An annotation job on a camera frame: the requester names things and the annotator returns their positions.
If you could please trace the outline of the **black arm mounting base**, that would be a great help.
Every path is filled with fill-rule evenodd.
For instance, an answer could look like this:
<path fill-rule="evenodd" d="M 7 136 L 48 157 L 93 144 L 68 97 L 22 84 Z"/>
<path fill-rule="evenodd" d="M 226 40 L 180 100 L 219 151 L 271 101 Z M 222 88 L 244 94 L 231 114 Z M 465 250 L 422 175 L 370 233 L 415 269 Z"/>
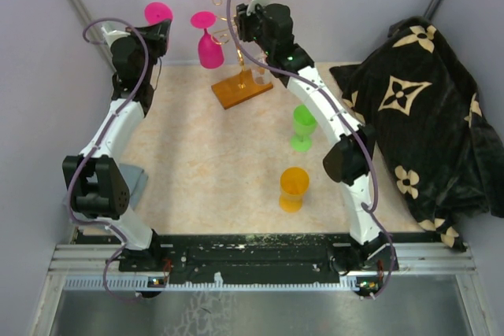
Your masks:
<path fill-rule="evenodd" d="M 117 253 L 115 237 L 79 234 L 78 246 L 109 248 L 124 274 L 138 275 L 132 283 L 115 279 L 111 290 L 135 289 L 144 297 L 175 290 L 275 290 L 316 287 L 353 290 L 376 295 L 398 269 L 393 246 L 360 264 L 348 234 L 222 234 L 162 235 L 146 252 Z"/>

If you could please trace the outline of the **gold wire wine glass rack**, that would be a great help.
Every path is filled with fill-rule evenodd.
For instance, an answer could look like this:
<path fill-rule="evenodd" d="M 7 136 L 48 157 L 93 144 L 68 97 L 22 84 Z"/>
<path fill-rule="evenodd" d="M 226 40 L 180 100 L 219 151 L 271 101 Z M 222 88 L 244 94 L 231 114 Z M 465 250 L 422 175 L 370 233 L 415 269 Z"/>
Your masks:
<path fill-rule="evenodd" d="M 212 0 L 212 3 L 215 6 L 224 6 L 225 0 Z M 224 44 L 231 41 L 228 30 L 229 29 L 225 27 L 219 31 L 210 32 L 210 34 L 213 36 L 214 42 L 222 47 Z M 255 84 L 250 69 L 250 60 L 246 60 L 246 57 L 239 48 L 236 48 L 236 53 L 239 63 L 239 72 L 234 76 L 212 85 L 212 91 L 224 109 L 230 109 L 231 107 L 273 89 L 272 77 L 271 83 L 266 86 L 258 86 Z"/>

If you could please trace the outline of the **clear wine glass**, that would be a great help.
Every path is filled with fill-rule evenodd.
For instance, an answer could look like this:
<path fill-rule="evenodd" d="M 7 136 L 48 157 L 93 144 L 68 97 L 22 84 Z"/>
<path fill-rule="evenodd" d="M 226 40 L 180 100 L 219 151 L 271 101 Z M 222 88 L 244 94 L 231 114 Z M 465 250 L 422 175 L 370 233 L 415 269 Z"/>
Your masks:
<path fill-rule="evenodd" d="M 254 57 L 255 61 L 259 61 L 262 64 L 266 63 L 265 59 L 265 53 L 259 53 Z M 250 69 L 255 84 L 257 84 L 258 86 L 266 86 L 271 83 L 271 75 L 269 70 L 257 65 L 254 62 L 250 63 Z"/>

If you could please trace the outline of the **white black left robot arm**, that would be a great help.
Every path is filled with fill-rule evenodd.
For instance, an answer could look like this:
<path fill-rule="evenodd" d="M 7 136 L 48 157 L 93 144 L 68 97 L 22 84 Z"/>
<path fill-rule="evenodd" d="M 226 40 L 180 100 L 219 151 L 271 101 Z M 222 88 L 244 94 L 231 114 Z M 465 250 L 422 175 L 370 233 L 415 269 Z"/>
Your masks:
<path fill-rule="evenodd" d="M 171 23 L 127 24 L 123 31 L 102 27 L 102 43 L 115 69 L 109 111 L 91 141 L 62 164 L 70 218 L 112 231 L 125 249 L 137 251 L 137 263 L 149 271 L 162 265 L 164 252 L 152 244 L 153 230 L 132 209 L 118 161 L 152 105 L 152 71 L 168 50 Z"/>

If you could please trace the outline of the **magenta plastic wine glass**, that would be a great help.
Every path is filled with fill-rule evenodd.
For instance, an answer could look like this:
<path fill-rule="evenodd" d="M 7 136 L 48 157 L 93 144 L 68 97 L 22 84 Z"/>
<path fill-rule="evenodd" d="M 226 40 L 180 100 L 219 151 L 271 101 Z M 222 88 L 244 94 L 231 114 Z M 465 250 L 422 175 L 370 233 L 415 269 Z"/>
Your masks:
<path fill-rule="evenodd" d="M 224 53 L 221 46 L 214 42 L 209 33 L 217 21 L 217 17 L 210 11 L 198 11 L 191 17 L 191 25 L 203 30 L 203 36 L 198 42 L 198 57 L 203 68 L 215 69 L 224 63 Z"/>

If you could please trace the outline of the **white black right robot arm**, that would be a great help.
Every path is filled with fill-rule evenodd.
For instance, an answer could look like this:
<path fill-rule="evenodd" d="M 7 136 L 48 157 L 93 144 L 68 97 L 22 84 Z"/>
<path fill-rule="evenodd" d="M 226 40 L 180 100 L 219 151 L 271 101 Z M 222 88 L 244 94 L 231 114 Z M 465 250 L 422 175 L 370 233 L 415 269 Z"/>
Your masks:
<path fill-rule="evenodd" d="M 378 182 L 372 163 L 376 133 L 351 116 L 325 85 L 308 53 L 295 42 L 288 6 L 245 4 L 236 7 L 237 42 L 254 42 L 265 53 L 269 70 L 310 111 L 332 147 L 322 164 L 328 177 L 341 185 L 353 239 L 352 261 L 367 270 L 380 259 L 387 235 L 374 214 Z"/>

